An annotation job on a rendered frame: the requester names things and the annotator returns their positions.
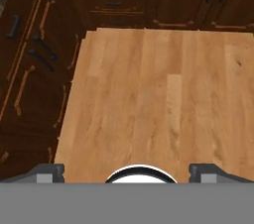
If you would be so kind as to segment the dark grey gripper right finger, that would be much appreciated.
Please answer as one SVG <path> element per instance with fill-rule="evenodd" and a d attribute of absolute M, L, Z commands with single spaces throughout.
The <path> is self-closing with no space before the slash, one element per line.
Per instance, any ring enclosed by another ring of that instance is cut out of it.
<path fill-rule="evenodd" d="M 254 180 L 228 173 L 215 164 L 190 164 L 189 173 L 190 183 L 254 183 Z"/>

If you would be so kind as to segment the dark wood drawer front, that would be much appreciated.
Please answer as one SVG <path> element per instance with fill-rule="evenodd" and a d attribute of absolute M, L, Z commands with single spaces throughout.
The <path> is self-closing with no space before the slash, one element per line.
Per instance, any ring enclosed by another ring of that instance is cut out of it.
<path fill-rule="evenodd" d="M 36 2 L 37 0 L 7 0 L 0 16 L 0 111 L 8 92 L 18 47 Z M 20 16 L 20 26 L 15 38 L 8 39 L 6 34 L 11 30 L 14 15 Z"/>
<path fill-rule="evenodd" d="M 122 6 L 105 6 L 106 1 L 122 1 Z M 143 12 L 145 0 L 84 0 L 90 11 Z"/>
<path fill-rule="evenodd" d="M 134 28 L 140 29 L 145 26 L 142 14 L 105 14 L 92 13 L 92 21 L 99 28 Z M 108 21 L 123 21 L 124 25 L 110 25 Z"/>

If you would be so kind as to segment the white and black round thing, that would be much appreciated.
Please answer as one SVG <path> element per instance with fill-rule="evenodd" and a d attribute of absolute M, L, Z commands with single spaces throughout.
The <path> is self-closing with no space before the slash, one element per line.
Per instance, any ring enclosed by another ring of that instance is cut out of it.
<path fill-rule="evenodd" d="M 107 183 L 177 183 L 167 172 L 149 165 L 130 165 L 116 170 Z"/>

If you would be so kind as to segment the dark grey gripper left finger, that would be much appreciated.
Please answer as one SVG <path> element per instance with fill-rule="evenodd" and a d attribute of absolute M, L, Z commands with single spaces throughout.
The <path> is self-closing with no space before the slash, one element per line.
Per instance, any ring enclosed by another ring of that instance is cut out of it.
<path fill-rule="evenodd" d="M 26 173 L 2 179 L 2 183 L 63 183 L 64 164 L 39 164 Z"/>

